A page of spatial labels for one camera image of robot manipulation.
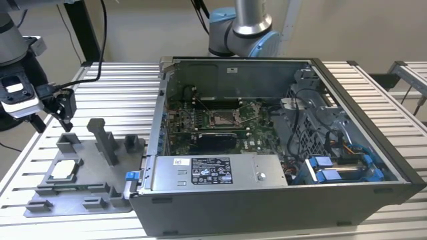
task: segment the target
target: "slotted aluminum surface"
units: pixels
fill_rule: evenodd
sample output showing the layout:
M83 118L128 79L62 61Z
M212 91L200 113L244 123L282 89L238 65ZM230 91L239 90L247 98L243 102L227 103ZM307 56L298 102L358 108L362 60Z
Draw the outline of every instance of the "slotted aluminum surface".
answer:
M382 93L375 82L363 76L359 69L346 62L327 62L326 65L389 136L391 143L427 180L426 129L421 128L393 98ZM96 65L83 68L76 79L82 76L86 79L94 78L96 68ZM112 131L118 138L123 138L127 133L138 133L142 138L148 139L158 96L158 73L159 66L155 63L106 63L103 65L99 82L82 84L76 89L78 111L72 120L75 124L72 131L80 139L94 139L86 125L90 118L99 117L106 119L106 129ZM58 153L56 141L64 132L51 117L46 122L47 131L43 135L34 136L0 183L0 190L3 189L3 193L0 192L0 238L58 239L59 236L55 233L79 240L148 238L134 212L23 217L24 205L35 194L32 188L40 183L43 174L48 170ZM187 239L403 240L422 239L426 236L427 189L405 204L383 207L359 226L196 236Z
M413 86L413 88L427 96L427 62L407 61L397 62L390 69Z

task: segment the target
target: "power supply label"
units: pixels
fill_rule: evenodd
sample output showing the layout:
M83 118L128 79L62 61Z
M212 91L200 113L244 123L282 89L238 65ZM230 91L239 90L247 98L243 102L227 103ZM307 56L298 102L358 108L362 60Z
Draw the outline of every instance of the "power supply label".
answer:
M230 157L204 157L191 159L191 182L199 184L232 184L232 165Z

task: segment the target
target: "robotic arm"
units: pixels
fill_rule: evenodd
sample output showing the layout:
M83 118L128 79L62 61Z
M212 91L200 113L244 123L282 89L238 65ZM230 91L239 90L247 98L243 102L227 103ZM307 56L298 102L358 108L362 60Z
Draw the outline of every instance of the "robotic arm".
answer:
M47 126L36 115L46 111L67 132L74 125L76 100L71 88L55 86L36 56L46 49L38 37L23 37L10 11L48 4L74 3L75 0L0 0L0 103L16 119L24 119L36 131ZM265 0L235 0L235 8L212 11L210 17L208 51L220 57L274 57L281 34L273 31L273 17L266 13Z
M76 111L75 92L50 84L36 56L46 48L42 38L23 37L7 13L0 13L0 102L4 111L24 119L39 133L46 124L38 112L46 111L67 132Z

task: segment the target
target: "green circuit board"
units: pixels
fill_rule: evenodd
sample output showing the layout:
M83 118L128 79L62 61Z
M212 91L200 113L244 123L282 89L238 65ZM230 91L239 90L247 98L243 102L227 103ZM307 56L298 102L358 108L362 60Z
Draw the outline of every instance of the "green circuit board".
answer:
M228 109L210 109L207 106L170 103L167 129L172 156L244 153L285 155L269 108L260 102L242 101L235 109L230 106ZM202 142L203 137L210 137L207 143Z

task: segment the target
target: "gray 3d-printed holder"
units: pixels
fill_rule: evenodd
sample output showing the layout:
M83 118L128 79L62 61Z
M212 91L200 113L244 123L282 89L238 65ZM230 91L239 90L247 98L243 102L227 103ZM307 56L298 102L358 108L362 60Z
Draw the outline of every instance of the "gray 3d-printed holder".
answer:
M122 192L127 172L142 167L146 141L135 134L116 141L111 132L104 131L103 119L91 123L99 141L80 141L74 133L62 135L58 141L60 151L26 206L26 217L126 213L132 210ZM71 174L54 179L52 171L64 160L75 161Z

